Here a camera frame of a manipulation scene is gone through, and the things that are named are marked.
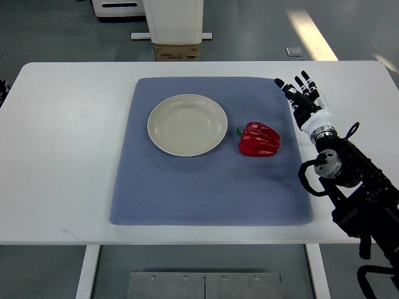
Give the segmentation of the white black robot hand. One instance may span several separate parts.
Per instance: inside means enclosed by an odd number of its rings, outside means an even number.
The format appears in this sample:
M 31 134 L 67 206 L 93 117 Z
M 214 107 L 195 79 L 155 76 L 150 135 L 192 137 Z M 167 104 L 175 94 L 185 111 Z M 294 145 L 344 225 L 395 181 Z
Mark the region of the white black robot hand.
M 298 128 L 309 136 L 313 144 L 325 136 L 337 136 L 330 122 L 331 112 L 327 101 L 307 72 L 303 70 L 300 74 L 302 78 L 294 78 L 299 88 L 279 78 L 274 79 L 293 108 Z

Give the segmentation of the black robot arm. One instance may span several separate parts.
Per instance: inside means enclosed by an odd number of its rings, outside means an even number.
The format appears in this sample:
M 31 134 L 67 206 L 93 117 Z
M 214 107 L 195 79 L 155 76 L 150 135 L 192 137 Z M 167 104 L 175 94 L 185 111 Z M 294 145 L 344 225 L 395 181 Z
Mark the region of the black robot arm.
M 362 259 L 370 259 L 372 242 L 384 253 L 389 267 L 364 265 L 357 270 L 364 296 L 375 298 L 368 273 L 390 275 L 398 285 L 398 189 L 350 142 L 358 127 L 355 123 L 343 138 L 332 126 L 316 128 L 310 139 L 318 155 L 301 164 L 298 176 L 307 192 L 330 198 L 335 207 L 332 220 L 349 237 L 360 240 Z

